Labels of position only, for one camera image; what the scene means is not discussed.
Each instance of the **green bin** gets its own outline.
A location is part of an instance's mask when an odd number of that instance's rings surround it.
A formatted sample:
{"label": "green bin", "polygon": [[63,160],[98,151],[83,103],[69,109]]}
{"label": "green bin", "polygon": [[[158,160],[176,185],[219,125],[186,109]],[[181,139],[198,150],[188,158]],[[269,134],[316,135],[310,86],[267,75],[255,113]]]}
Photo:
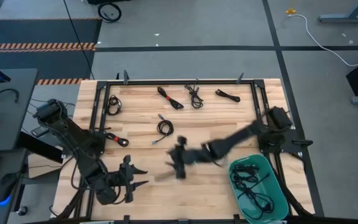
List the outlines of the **green bin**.
{"label": "green bin", "polygon": [[[238,164],[242,164],[244,166],[252,166],[252,165],[257,166],[259,168],[259,171],[258,173],[256,173],[255,176],[259,180],[263,179],[267,174],[270,173],[270,175],[266,179],[261,181],[261,183],[257,184],[254,188],[252,188],[253,192],[265,194],[269,196],[274,202],[273,212],[264,213],[262,215],[262,218],[259,220],[254,220],[248,215],[252,217],[258,217],[262,212],[259,210],[259,208],[255,206],[254,202],[251,201],[246,195],[243,195],[240,198],[238,198],[238,196],[240,196],[240,194],[243,193],[243,191],[236,189],[236,186],[232,183],[231,171],[233,170],[234,166]],[[249,223],[266,224],[266,223],[282,220],[288,215],[287,200],[285,199],[285,196],[281,191],[281,188],[277,182],[272,167],[270,166],[268,160],[264,156],[252,155],[232,162],[229,168],[229,180],[230,180],[231,187],[234,191],[234,195],[236,196],[236,200],[239,205],[240,211],[242,212],[242,215],[248,220]],[[248,184],[247,182],[246,184],[248,187],[254,185],[254,183]]]}

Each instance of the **cable connector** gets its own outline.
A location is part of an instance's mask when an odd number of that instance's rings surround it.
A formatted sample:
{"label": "cable connector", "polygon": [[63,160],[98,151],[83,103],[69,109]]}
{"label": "cable connector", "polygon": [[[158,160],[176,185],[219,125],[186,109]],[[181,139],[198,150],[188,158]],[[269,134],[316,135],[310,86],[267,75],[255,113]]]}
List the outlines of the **cable connector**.
{"label": "cable connector", "polygon": [[294,15],[296,13],[296,10],[294,10],[292,7],[290,7],[287,11],[285,11],[285,14],[287,15]]}

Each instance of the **gray floor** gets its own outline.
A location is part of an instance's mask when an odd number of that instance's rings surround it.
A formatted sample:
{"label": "gray floor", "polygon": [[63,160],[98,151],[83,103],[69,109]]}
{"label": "gray floor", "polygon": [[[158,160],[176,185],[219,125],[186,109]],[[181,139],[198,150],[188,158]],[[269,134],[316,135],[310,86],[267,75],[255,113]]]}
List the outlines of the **gray floor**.
{"label": "gray floor", "polygon": [[[94,7],[80,0],[67,1],[73,17],[96,15]],[[305,32],[305,22],[285,16],[290,2],[297,2],[297,13],[309,19],[310,31],[323,45],[358,45],[358,24],[316,22],[318,15],[345,13],[357,1],[269,0],[280,44],[314,45]],[[0,18],[67,16],[58,0],[27,0],[28,6],[22,2],[5,0]],[[103,24],[98,47],[272,45],[261,1],[132,0],[118,5],[122,19]],[[28,7],[37,10],[32,12]],[[350,63],[358,63],[358,52],[338,53]],[[345,78],[352,68],[329,52],[283,54],[306,137],[314,141],[310,154],[325,215],[358,218],[358,106],[350,103],[352,91]],[[242,72],[244,78],[281,78],[274,52],[95,53],[93,72],[97,79],[114,78],[124,69],[131,79],[236,78]],[[78,86],[37,86],[33,97],[74,102],[77,93]],[[25,119],[28,131],[36,126],[30,117]],[[29,206],[29,214],[11,218],[9,223],[47,219],[45,209],[53,201],[55,185],[26,190],[23,204]],[[34,203],[39,192],[43,197]]]}

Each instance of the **white object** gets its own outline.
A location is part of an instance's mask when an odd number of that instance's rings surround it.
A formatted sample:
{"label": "white object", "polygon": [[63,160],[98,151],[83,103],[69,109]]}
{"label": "white object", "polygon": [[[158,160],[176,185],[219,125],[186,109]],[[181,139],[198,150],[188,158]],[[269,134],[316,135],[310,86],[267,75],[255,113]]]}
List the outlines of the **white object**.
{"label": "white object", "polygon": [[309,31],[309,28],[308,28],[308,19],[307,19],[305,16],[302,16],[302,15],[299,15],[299,14],[288,15],[288,16],[289,16],[289,17],[294,17],[294,16],[302,17],[302,18],[305,20],[305,22],[306,22],[306,32],[309,34],[309,36],[313,39],[313,41],[314,41],[319,47],[321,47],[322,49],[327,50],[327,51],[333,53],[334,55],[336,55],[337,57],[339,57],[339,59],[341,59],[347,66],[351,66],[351,67],[358,66],[358,63],[357,63],[357,64],[354,64],[354,65],[353,65],[353,64],[349,64],[349,63],[347,63],[341,56],[339,56],[336,52],[334,52],[334,51],[332,51],[332,50],[329,50],[329,49],[327,49],[327,48],[321,46],[321,45],[317,42],[317,40],[310,34],[310,31]]}

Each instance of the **wooden tabletop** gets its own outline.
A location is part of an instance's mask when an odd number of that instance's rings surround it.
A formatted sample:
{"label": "wooden tabletop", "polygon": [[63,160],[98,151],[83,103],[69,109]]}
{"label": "wooden tabletop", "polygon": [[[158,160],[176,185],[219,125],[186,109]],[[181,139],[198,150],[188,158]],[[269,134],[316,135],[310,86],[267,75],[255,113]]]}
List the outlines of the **wooden tabletop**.
{"label": "wooden tabletop", "polygon": [[[122,113],[107,116],[105,127],[111,127],[110,132],[128,139],[130,143],[128,147],[121,147],[116,142],[107,140],[105,153],[101,158],[109,171],[114,171],[118,170],[125,155],[131,155],[132,164],[149,172],[146,175],[135,175],[134,181],[148,180],[149,183],[136,189],[131,203],[100,205],[95,198],[92,220],[122,220],[124,215],[130,215],[133,220],[230,219],[234,214],[241,215],[229,185],[228,166],[221,168],[214,164],[198,164],[187,167],[185,180],[172,177],[157,182],[155,176],[171,170],[165,165],[165,161],[170,161],[165,152],[177,142],[177,136],[187,137],[188,147],[199,147],[202,142],[223,138],[256,119],[250,87],[198,85],[198,94],[204,99],[204,106],[198,110],[191,107],[188,90],[183,85],[162,86],[171,98],[185,106],[182,110],[173,109],[157,93],[156,87],[128,85],[113,86],[110,90],[111,95],[116,95],[122,101]],[[265,87],[270,107],[287,109],[280,79],[265,79]],[[230,95],[240,96],[241,102],[217,96],[215,91],[218,88]],[[82,81],[73,120],[83,129],[88,129],[90,125],[95,89],[96,81]],[[103,91],[99,105],[102,105]],[[100,122],[100,107],[96,124]],[[171,136],[151,145],[152,141],[162,137],[156,130],[161,121],[158,114],[170,120],[175,131]],[[228,155],[228,163],[251,154],[259,154],[256,138],[236,146]],[[302,162],[285,153],[281,154],[281,158],[288,188],[313,213]],[[60,173],[53,204],[55,213],[60,213],[76,192],[70,185],[74,165],[75,162],[70,161]],[[77,171],[75,184],[78,184],[78,179]],[[85,209],[84,203],[82,215],[85,214]]]}

